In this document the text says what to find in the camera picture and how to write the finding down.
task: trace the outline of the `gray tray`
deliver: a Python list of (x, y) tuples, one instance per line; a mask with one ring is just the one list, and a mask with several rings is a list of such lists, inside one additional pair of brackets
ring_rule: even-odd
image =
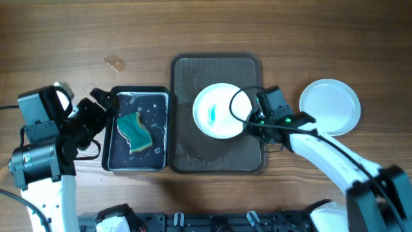
[[(215, 83), (240, 88), (260, 86), (260, 64), (249, 53), (192, 53), (174, 58), (171, 65), (171, 114), (169, 166), (178, 173), (247, 174), (265, 166), (262, 144), (241, 133), (218, 140), (203, 134), (195, 125), (192, 106), (204, 88)], [(254, 99), (256, 91), (247, 95)]]

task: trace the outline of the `wooden surface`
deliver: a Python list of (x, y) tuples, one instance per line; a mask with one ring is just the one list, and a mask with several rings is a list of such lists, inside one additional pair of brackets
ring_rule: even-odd
[[(75, 102), (92, 85), (169, 86), (169, 65), (179, 53), (252, 52), (261, 60), (265, 86), (280, 85), (295, 110), (312, 81), (349, 84), (362, 103), (362, 119), (338, 139), (367, 159), (412, 174), (411, 9), (410, 1), (0, 6), (0, 105), (54, 81), (67, 82)], [(123, 72), (104, 62), (110, 55), (126, 62)], [(7, 163), (23, 119), (19, 110), (4, 110), (0, 121), (0, 188), (18, 193)], [(114, 174), (100, 159), (75, 164), (79, 215), (125, 202), (135, 211), (165, 213), (301, 209), (324, 198), (344, 203), (324, 174), (288, 152), (270, 154), (264, 171), (249, 176), (169, 169)], [(30, 231), (27, 210), (0, 199), (0, 231)]]

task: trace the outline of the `wooden table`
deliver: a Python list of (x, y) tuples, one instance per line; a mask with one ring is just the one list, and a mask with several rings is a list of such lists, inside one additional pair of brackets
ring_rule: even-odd
[[(1, 6), (0, 105), (15, 104), (20, 93), (55, 81), (72, 87), (76, 103), (94, 86), (169, 86), (169, 66), (179, 53), (252, 52), (261, 60), (265, 86), (280, 85), (295, 110), (312, 81), (349, 84), (362, 103), (362, 119), (338, 139), (367, 159), (412, 173), (412, 6), (407, 2)], [(109, 55), (126, 62), (123, 72), (104, 62)], [(19, 144), (23, 118), (19, 110), (3, 110), (0, 121), (0, 188), (18, 193), (7, 163)], [(102, 142), (103, 133), (97, 139)], [(324, 198), (344, 203), (323, 173), (287, 151), (270, 154), (260, 175), (247, 176), (178, 175), (168, 168), (112, 173), (101, 168), (100, 159), (75, 165), (79, 215), (125, 202), (135, 211), (165, 213), (302, 209)], [(0, 231), (31, 231), (25, 207), (0, 198)]]

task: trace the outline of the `water stain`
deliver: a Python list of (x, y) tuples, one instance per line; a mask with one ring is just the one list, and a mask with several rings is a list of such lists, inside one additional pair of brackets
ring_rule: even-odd
[(104, 58), (104, 61), (110, 65), (116, 72), (121, 72), (126, 67), (126, 62), (117, 55), (110, 55)]

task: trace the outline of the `plate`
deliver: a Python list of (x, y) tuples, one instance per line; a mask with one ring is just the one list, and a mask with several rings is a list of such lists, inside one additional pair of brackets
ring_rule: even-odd
[[(233, 95), (240, 89), (233, 84), (218, 83), (204, 88), (193, 103), (193, 119), (204, 134), (215, 139), (229, 139), (243, 131), (243, 123), (229, 111)], [(245, 120), (252, 104), (245, 92), (236, 95), (232, 103), (233, 114)]]
[(314, 117), (331, 136), (348, 133), (361, 118), (361, 103), (356, 93), (345, 83), (321, 79), (303, 91), (299, 108)]

